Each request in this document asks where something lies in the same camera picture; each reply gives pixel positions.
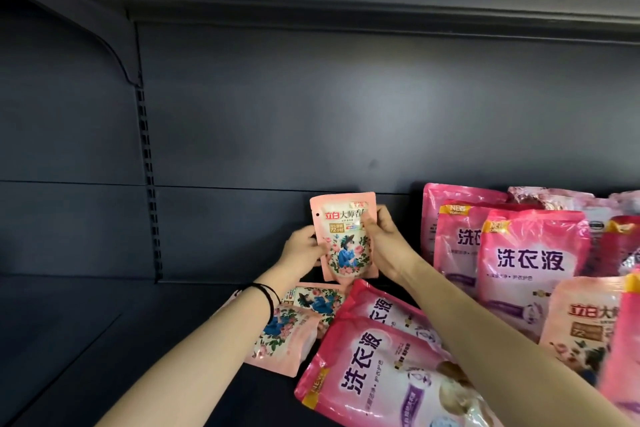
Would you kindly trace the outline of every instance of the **small detergent packet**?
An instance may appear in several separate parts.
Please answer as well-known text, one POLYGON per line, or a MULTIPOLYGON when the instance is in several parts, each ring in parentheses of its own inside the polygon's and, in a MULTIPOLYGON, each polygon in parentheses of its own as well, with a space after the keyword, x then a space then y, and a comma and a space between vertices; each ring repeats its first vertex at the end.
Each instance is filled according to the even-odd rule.
POLYGON ((338 316, 369 318, 426 341, 442 358, 453 361, 422 310, 383 291, 365 280, 356 280, 338 316))
POLYGON ((629 216, 640 215, 640 190, 614 192, 610 194, 609 197, 615 199, 618 204, 620 204, 622 208, 622 213, 620 214, 627 214, 629 216))
POLYGON ((323 194, 310 203, 318 243, 330 246, 329 253, 320 257, 324 280, 350 284, 358 277, 377 277, 371 239, 362 224, 364 213, 378 220, 376 193, 323 194))
POLYGON ((614 216, 622 214, 622 208, 615 199, 606 197, 587 197, 579 199, 576 211, 582 211, 589 222, 591 230, 591 249, 585 265, 583 275, 592 275, 598 267, 600 240, 605 227, 614 216))
POLYGON ((422 258, 433 263, 436 230, 440 207, 447 199, 467 203, 506 203, 509 195, 505 192, 479 187, 436 184, 429 182, 422 192, 422 224, 420 226, 420 249, 422 258))
POLYGON ((595 197, 590 192, 556 187, 511 186, 508 191, 511 199, 516 203, 540 203, 544 209, 548 210, 580 211, 577 209, 580 199, 595 197))
POLYGON ((595 386, 620 312, 622 277, 573 277, 556 286, 540 346, 595 386))
POLYGON ((620 314, 598 391, 640 425, 640 271, 624 277, 620 314))
POLYGON ((458 365, 368 318, 335 319, 294 394, 344 427, 501 425, 458 365))
POLYGON ((285 294, 282 302, 303 309, 311 309, 320 314, 317 338, 322 339, 331 325, 336 311, 344 304, 348 288, 348 286, 333 284, 300 282, 285 294))
POLYGON ((448 199, 440 207, 433 267, 476 299, 477 255, 484 221, 492 208, 512 211, 540 209, 533 204, 467 203, 448 199))
MULTIPOLYGON (((236 291, 223 307, 240 293, 236 291)), ((311 309, 278 305, 244 362, 280 375, 297 375, 300 363, 307 359, 316 342, 321 319, 322 316, 311 309)))
POLYGON ((600 239, 592 277, 626 275, 640 266, 640 216, 614 216, 600 239))
POLYGON ((492 209, 480 238, 479 302, 538 342, 551 293, 580 274, 590 241, 581 211, 492 209))

